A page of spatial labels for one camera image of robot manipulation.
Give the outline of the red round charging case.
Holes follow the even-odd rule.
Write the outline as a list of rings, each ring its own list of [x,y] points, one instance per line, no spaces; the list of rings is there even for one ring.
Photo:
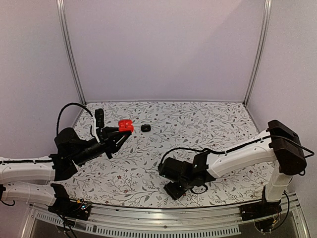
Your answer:
[[[124,131],[133,132],[134,126],[132,124],[132,120],[130,120],[130,119],[120,120],[118,122],[118,131],[120,131],[120,132],[124,132]]]

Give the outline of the black earbud charging case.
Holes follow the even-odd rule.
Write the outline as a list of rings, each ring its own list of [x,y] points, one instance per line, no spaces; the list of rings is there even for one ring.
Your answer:
[[[141,126],[141,131],[142,132],[149,132],[149,131],[151,131],[151,126],[149,124],[144,124]]]

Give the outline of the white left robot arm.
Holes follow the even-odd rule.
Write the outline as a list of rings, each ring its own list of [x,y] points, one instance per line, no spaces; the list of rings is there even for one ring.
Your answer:
[[[132,134],[132,126],[104,127],[90,140],[80,139],[74,129],[63,129],[54,139],[57,153],[35,159],[0,159],[1,201],[25,201],[55,206],[70,215],[73,203],[60,181],[75,175],[77,168],[102,154],[119,151]]]

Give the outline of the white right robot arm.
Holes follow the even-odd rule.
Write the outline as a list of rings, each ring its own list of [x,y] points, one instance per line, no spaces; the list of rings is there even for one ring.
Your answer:
[[[158,172],[169,180],[164,190],[173,199],[179,199],[194,187],[207,187],[229,172],[251,165],[274,162],[275,167],[264,187],[263,200],[256,206],[260,216],[267,216],[281,200],[293,176],[300,175],[307,167],[300,139],[294,131],[278,120],[268,122],[268,128],[258,136],[229,147],[223,151],[208,148],[196,150],[191,163],[163,156]]]

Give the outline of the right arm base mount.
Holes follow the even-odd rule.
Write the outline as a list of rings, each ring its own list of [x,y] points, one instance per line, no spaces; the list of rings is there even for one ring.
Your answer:
[[[268,202],[265,187],[262,190],[262,198],[260,201],[239,206],[240,214],[243,221],[271,216],[282,211],[281,200],[276,202]]]

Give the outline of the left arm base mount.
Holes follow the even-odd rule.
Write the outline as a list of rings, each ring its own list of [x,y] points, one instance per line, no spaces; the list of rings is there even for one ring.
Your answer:
[[[74,219],[87,221],[91,212],[91,202],[84,199],[72,200],[61,184],[51,183],[56,199],[52,206],[48,206],[48,211]]]

